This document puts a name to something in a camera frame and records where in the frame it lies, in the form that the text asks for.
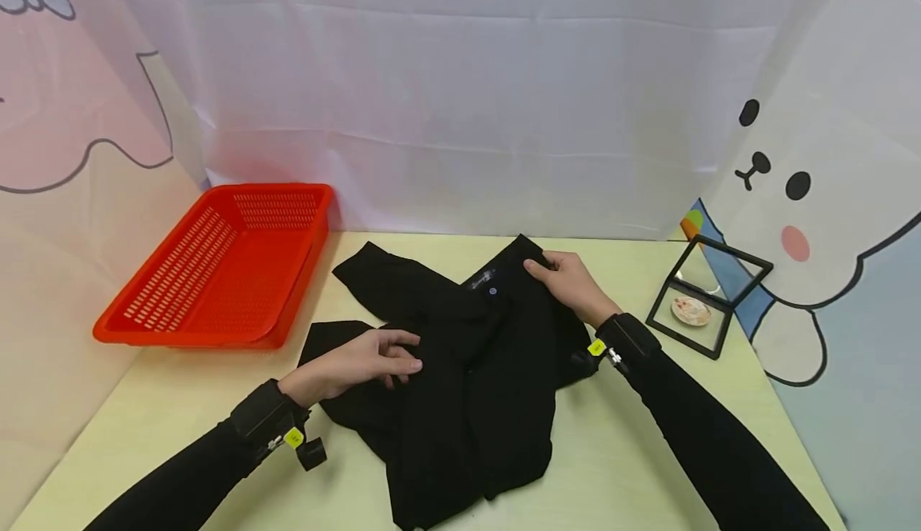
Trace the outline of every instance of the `small display stand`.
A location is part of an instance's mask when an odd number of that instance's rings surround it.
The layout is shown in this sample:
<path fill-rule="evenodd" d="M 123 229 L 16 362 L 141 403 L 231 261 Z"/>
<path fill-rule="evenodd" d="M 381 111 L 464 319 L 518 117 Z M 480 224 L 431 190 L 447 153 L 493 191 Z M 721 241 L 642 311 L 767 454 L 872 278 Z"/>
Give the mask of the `small display stand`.
<path fill-rule="evenodd" d="M 769 261 L 698 234 L 668 273 L 646 323 L 719 359 L 733 311 L 772 269 Z"/>

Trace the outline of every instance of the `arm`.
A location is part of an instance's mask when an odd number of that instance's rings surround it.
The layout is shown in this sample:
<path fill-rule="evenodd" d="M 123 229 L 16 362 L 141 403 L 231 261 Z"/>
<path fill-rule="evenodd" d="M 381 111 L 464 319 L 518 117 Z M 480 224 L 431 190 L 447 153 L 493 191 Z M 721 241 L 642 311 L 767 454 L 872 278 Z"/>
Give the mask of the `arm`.
<path fill-rule="evenodd" d="M 278 389 L 292 405 L 308 409 L 376 377 L 392 388 L 392 375 L 406 382 L 422 369 L 422 361 L 399 345 L 418 343 L 418 336 L 405 331 L 371 330 L 298 367 Z M 200 529 L 262 458 L 265 445 L 247 441 L 231 420 L 221 421 L 123 493 L 86 531 Z"/>
<path fill-rule="evenodd" d="M 576 254 L 546 256 L 556 270 L 533 262 L 525 269 L 595 327 L 596 336 L 623 358 L 618 369 L 643 398 L 723 531 L 827 531 L 761 442 L 663 353 L 646 325 L 602 293 Z"/>

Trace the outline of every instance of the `red plastic basket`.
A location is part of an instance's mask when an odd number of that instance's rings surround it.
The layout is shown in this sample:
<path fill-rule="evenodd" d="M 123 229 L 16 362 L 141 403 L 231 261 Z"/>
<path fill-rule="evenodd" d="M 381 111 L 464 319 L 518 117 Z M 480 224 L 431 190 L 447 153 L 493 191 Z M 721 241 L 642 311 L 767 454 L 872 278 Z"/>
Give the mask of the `red plastic basket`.
<path fill-rule="evenodd" d="M 96 321 L 104 343 L 281 347 L 323 250 L 326 185 L 214 187 Z"/>

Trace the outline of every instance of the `black sleeve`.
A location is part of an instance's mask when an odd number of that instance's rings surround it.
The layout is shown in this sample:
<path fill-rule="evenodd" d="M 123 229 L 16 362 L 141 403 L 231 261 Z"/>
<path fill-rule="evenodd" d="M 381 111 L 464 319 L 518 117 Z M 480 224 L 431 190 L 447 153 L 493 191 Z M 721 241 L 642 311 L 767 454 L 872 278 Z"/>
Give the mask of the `black sleeve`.
<path fill-rule="evenodd" d="M 645 354 L 617 349 L 624 335 L 654 348 Z M 828 530 L 761 442 L 663 353 L 646 325 L 628 313 L 616 315 L 598 337 L 624 357 L 624 376 L 722 531 Z"/>
<path fill-rule="evenodd" d="M 194 531 L 255 466 L 230 421 L 170 458 L 123 493 L 86 531 Z"/>
<path fill-rule="evenodd" d="M 481 317 L 484 302 L 418 261 L 399 258 L 368 242 L 333 275 L 368 311 L 384 321 Z"/>

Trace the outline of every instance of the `hand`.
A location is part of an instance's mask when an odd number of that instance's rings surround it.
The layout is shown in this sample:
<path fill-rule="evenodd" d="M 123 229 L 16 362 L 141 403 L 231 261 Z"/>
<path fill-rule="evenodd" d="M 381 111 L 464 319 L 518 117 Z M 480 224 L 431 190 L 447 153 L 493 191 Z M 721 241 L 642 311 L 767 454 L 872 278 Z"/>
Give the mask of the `hand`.
<path fill-rule="evenodd" d="M 575 311 L 582 321 L 598 329 L 611 315 L 623 313 L 595 283 L 577 254 L 544 251 L 544 257 L 552 269 L 532 259 L 524 262 L 524 269 L 535 280 L 544 283 L 553 297 Z"/>
<path fill-rule="evenodd" d="M 349 387 L 380 378 L 393 389 L 390 375 L 407 383 L 422 361 L 400 347 L 418 345 L 419 336 L 397 329 L 372 329 L 352 341 L 304 363 L 278 382 L 278 388 L 302 408 L 339 397 Z"/>

